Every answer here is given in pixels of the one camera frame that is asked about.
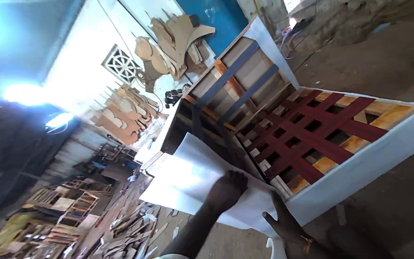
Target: wrist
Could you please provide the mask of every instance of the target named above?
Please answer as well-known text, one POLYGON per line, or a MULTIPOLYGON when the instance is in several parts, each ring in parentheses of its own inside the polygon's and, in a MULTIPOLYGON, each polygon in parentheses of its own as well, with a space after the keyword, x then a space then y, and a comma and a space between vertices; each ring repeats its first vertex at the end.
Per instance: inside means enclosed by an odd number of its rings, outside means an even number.
POLYGON ((218 209, 215 209, 214 206, 211 206, 209 203, 204 202, 196 215, 203 215, 205 217, 215 218, 215 220, 217 220, 222 213, 223 212, 220 212, 218 209))

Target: cable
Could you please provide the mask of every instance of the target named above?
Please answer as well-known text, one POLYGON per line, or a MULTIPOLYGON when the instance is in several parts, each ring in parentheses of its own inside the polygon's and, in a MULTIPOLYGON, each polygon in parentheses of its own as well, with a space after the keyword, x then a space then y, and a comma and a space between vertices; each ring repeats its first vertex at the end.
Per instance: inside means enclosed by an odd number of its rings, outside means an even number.
MULTIPOLYGON (((108 17, 108 20, 111 22, 111 24, 113 25, 113 27, 115 28, 115 30, 116 30, 116 32, 119 34, 119 37, 121 38, 121 40, 122 40, 122 42, 124 43, 124 45, 126 46, 126 48, 127 48, 127 50, 129 51, 129 54, 130 54, 130 56, 132 57, 132 59, 133 60, 136 60, 135 59, 135 57, 132 55, 132 52, 130 51, 130 49, 129 49, 129 46, 127 46, 127 43, 126 43, 126 41, 124 40, 124 38, 122 37, 122 35, 121 35, 121 33, 119 32, 119 30, 118 30, 118 28, 116 27, 116 25, 115 25, 115 23, 113 23, 113 21, 111 20, 111 17, 108 15, 108 13, 106 12, 106 10, 105 10, 105 8, 103 7, 103 5, 102 5, 102 3, 100 3, 100 0, 97 0, 97 2, 98 2, 98 4, 100 5, 100 7, 102 8, 102 10, 103 10, 103 12, 105 13, 105 15, 106 15, 106 17, 108 17)), ((138 80, 137 78, 135 78, 135 80, 137 80, 137 84, 141 87, 141 88, 143 88, 143 89, 145 89, 145 85, 143 85, 141 82, 140 82, 140 80, 138 80)), ((164 110, 164 103, 161 101, 161 99, 155 94, 155 93, 152 93, 152 94, 154 94, 158 99, 159 99, 159 101, 161 102, 161 108, 162 108, 162 110, 164 110)))
MULTIPOLYGON (((318 2, 319 2, 319 0, 316 0, 316 5, 314 6, 314 20, 316 19, 316 16, 317 16, 317 3, 318 2)), ((301 44, 306 39, 306 37, 309 34, 312 34, 312 33, 313 33, 313 31, 311 31, 310 33, 306 34, 305 37, 300 42, 298 42, 298 44, 296 44, 295 47, 293 47, 293 49, 296 49, 296 47, 298 47, 298 45, 301 44)))

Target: workshop floor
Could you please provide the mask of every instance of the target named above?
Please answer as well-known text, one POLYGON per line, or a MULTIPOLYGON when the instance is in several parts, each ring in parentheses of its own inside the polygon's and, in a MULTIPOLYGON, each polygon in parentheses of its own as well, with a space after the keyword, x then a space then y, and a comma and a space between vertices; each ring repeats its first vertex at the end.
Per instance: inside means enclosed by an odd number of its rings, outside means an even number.
MULTIPOLYGON (((303 86, 414 101, 414 21, 401 22, 371 35, 367 41, 343 47, 326 47, 290 60, 303 86)), ((396 259, 414 258, 414 156, 384 174, 345 202, 348 224, 389 250, 396 259)), ((188 215, 165 215, 157 228, 169 222, 152 244, 156 254, 172 240, 173 230, 186 224, 188 215)), ((305 226, 317 239, 337 223, 332 209, 305 226)), ((217 224, 198 258, 269 258, 267 237, 254 230, 237 230, 217 224)))

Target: white wall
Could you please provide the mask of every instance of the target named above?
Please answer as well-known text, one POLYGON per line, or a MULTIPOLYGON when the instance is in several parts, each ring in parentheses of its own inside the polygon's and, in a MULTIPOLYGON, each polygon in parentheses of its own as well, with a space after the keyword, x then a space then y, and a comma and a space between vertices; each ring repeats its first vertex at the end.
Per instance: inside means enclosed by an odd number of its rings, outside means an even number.
MULTIPOLYGON (((163 17, 166 17, 161 9, 161 6, 164 6, 164 9, 169 13, 181 14, 181 10, 178 5, 174 5, 173 0, 128 0, 127 2, 132 2, 129 5, 132 8, 131 12, 138 14, 138 19, 142 19, 147 24, 149 24, 149 18, 144 12, 145 10, 152 16, 164 15, 163 17)), ((107 86, 117 88, 118 85, 115 82, 121 83, 118 78, 101 66, 113 45, 118 44, 124 52, 133 55, 135 61, 143 67, 143 62, 134 53, 135 37, 149 36, 117 1, 100 0, 100 3, 116 25, 122 38, 98 1, 86 0, 44 82, 44 87, 56 97, 55 105, 84 119, 92 117, 91 108, 95 110, 102 108, 95 101, 104 104, 105 98, 100 94, 107 96, 104 93, 104 91, 108 91, 107 86)), ((186 82, 187 80, 174 82, 171 75, 163 75, 156 81, 155 93, 164 101, 166 91, 181 88, 186 82)), ((135 83, 132 86, 143 95, 160 103, 154 94, 146 93, 141 84, 135 83)))

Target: blue wall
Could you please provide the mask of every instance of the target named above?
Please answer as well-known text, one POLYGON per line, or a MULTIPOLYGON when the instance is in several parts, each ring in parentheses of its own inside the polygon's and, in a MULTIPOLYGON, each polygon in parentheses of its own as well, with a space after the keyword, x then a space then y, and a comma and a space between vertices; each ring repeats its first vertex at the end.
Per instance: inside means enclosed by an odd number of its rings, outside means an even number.
POLYGON ((177 0, 187 15, 196 14, 201 24, 215 27, 205 40, 218 56, 247 26, 247 18, 236 0, 177 0))

